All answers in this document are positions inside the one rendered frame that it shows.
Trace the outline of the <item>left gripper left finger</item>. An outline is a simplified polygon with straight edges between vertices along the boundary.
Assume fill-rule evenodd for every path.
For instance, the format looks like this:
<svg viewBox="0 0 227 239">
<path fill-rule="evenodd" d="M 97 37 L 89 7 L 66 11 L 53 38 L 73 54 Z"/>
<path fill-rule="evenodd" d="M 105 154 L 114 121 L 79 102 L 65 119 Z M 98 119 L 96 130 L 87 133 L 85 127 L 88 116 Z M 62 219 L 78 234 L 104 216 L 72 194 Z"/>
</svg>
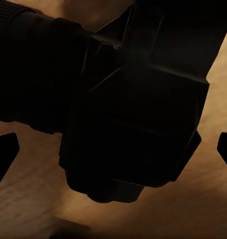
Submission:
<svg viewBox="0 0 227 239">
<path fill-rule="evenodd" d="M 19 144 L 14 132 L 0 136 L 0 182 L 18 152 Z"/>
</svg>

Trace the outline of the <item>digital camera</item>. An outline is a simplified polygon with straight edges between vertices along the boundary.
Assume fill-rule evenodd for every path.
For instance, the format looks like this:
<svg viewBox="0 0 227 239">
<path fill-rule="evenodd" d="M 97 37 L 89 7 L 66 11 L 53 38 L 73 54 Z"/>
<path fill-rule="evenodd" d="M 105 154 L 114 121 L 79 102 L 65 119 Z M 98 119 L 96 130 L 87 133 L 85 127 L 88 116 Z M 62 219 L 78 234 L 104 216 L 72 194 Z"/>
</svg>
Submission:
<svg viewBox="0 0 227 239">
<path fill-rule="evenodd" d="M 67 184 L 98 203 L 175 182 L 202 142 L 227 0 L 132 0 L 97 32 L 0 0 L 0 121 L 63 133 Z"/>
</svg>

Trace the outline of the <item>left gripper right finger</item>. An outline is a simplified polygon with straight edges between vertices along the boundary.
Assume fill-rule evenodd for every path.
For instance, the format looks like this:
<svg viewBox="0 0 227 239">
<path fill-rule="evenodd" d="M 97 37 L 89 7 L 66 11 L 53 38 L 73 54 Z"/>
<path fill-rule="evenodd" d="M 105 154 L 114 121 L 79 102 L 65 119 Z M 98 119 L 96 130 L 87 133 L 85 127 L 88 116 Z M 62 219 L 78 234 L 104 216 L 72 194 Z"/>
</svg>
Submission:
<svg viewBox="0 0 227 239">
<path fill-rule="evenodd" d="M 218 140 L 217 150 L 227 164 L 227 133 L 221 132 Z"/>
</svg>

